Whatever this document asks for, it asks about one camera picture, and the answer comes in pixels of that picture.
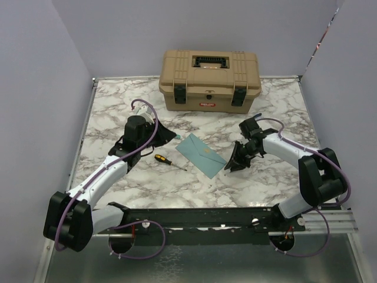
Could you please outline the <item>teal envelope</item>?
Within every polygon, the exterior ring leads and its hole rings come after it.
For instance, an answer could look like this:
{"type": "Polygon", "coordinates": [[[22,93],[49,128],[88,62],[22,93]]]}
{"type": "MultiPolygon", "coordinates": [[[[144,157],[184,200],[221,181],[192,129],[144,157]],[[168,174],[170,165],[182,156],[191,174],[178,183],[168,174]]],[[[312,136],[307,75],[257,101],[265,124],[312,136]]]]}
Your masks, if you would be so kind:
{"type": "Polygon", "coordinates": [[[189,134],[181,141],[176,150],[209,179],[214,178],[227,163],[194,134],[189,134]]]}

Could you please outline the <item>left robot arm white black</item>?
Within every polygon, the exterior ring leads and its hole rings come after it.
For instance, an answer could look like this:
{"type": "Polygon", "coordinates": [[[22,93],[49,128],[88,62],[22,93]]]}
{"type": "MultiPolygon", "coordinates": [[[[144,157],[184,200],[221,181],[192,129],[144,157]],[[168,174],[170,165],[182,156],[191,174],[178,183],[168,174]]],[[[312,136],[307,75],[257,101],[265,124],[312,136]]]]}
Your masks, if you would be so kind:
{"type": "Polygon", "coordinates": [[[130,116],[123,135],[109,150],[99,168],[75,188],[52,195],[43,235],[54,241],[58,251],[69,248],[79,252],[97,233],[110,228],[119,233],[125,232],[130,225],[125,207],[110,203],[96,209],[96,204],[114,183],[140,161],[145,148],[161,147],[176,136],[157,119],[130,116]]]}

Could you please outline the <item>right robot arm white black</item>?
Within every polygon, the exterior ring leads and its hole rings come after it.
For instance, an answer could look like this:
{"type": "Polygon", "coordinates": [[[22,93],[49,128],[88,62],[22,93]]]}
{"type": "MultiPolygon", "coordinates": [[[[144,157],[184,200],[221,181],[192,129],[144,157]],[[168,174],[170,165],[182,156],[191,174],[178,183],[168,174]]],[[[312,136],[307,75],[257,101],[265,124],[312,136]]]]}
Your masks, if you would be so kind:
{"type": "Polygon", "coordinates": [[[299,192],[272,208],[270,223],[283,231],[292,223],[292,218],[319,206],[331,207],[331,199],[340,195],[350,196],[351,185],[340,168],[336,153],[330,148],[316,149],[299,144],[282,136],[281,130],[259,126],[260,115],[239,124],[243,144],[237,141],[225,168],[231,172],[249,168],[252,159],[266,154],[274,155],[297,168],[299,192]]]}

